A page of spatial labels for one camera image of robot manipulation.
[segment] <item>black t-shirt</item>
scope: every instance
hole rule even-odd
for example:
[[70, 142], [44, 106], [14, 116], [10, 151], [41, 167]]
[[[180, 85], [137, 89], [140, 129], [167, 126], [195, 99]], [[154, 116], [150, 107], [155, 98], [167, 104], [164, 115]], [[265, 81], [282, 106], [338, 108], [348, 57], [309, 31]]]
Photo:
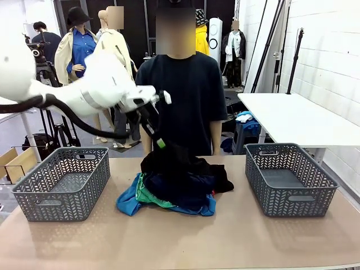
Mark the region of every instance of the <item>black t-shirt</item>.
[[136, 84], [171, 95], [172, 104], [156, 105], [163, 139], [196, 156], [212, 154], [210, 122], [227, 119], [222, 76], [213, 58], [200, 52], [183, 60], [158, 55], [141, 65]]
[[[54, 63], [55, 60], [55, 52], [59, 46], [61, 38], [54, 33], [44, 32], [45, 42], [50, 42], [50, 44], [45, 45], [44, 47], [44, 55], [47, 61]], [[43, 41], [41, 34], [38, 34], [36, 37], [33, 38], [31, 42], [39, 43]]]

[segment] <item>camera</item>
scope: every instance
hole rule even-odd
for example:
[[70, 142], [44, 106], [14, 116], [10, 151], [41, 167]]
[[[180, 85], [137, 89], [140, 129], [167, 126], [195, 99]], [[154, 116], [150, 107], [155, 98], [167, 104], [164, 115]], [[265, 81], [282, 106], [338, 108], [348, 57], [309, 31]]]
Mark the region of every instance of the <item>camera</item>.
[[50, 42], [28, 43], [28, 44], [26, 44], [26, 45], [28, 45], [31, 52], [33, 53], [33, 56], [35, 57], [35, 62], [37, 64], [46, 62], [46, 58], [45, 58], [45, 55], [44, 55], [44, 47], [47, 44], [50, 44]]

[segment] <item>person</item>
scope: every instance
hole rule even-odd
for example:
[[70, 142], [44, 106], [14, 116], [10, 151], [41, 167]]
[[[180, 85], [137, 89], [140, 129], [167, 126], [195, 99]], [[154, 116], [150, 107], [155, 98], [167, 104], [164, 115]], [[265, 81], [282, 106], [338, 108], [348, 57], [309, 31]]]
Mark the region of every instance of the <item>person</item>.
[[61, 41], [61, 37], [55, 33], [51, 33], [47, 31], [46, 24], [42, 21], [35, 22], [34, 30], [38, 32], [39, 34], [35, 36], [31, 42], [32, 43], [40, 43], [40, 42], [50, 42], [50, 44], [47, 44], [44, 46], [44, 56], [47, 61], [54, 63], [55, 61], [55, 52], [57, 50], [57, 47], [59, 46], [59, 43]]
[[[227, 119], [221, 72], [213, 58], [195, 52], [195, 37], [189, 41], [196, 26], [191, 0], [175, 2], [159, 0], [156, 35], [166, 54], [144, 62], [136, 84], [152, 85], [171, 95], [170, 105], [157, 103], [157, 128], [165, 141], [186, 147], [196, 156], [219, 155], [222, 120]], [[147, 155], [152, 142], [142, 128], [141, 140]]]

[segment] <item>beige coat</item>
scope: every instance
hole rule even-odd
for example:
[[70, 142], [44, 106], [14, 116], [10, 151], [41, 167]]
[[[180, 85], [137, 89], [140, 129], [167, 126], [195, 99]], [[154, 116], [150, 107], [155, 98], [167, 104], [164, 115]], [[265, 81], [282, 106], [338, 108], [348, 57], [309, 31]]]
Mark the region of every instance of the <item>beige coat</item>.
[[100, 50], [112, 52], [119, 61], [125, 66], [129, 76], [133, 79], [131, 69], [131, 58], [124, 36], [114, 29], [105, 29], [102, 31], [99, 42], [96, 45], [94, 53]]
[[[67, 66], [71, 62], [71, 58], [73, 58], [73, 30], [74, 28], [71, 28], [69, 32], [62, 38], [55, 53], [54, 65], [56, 74], [59, 82], [65, 86], [78, 79], [74, 70], [70, 74], [68, 74], [68, 71], [66, 70]], [[90, 30], [85, 30], [92, 35], [95, 43], [97, 43], [96, 36]]]

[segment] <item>white cloth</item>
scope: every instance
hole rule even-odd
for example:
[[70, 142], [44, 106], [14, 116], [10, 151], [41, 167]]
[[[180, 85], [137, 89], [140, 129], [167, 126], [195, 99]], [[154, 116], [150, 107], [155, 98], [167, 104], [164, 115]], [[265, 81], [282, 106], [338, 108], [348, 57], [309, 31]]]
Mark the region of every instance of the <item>white cloth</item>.
[[245, 115], [240, 115], [238, 118], [236, 118], [236, 121], [240, 123], [246, 123], [247, 121], [250, 121], [252, 119], [253, 116], [251, 114], [245, 114]]
[[227, 42], [227, 46], [225, 48], [226, 53], [226, 62], [232, 61], [232, 41], [234, 40], [234, 50], [236, 57], [239, 57], [240, 55], [240, 31], [231, 31], [229, 33], [229, 40]]

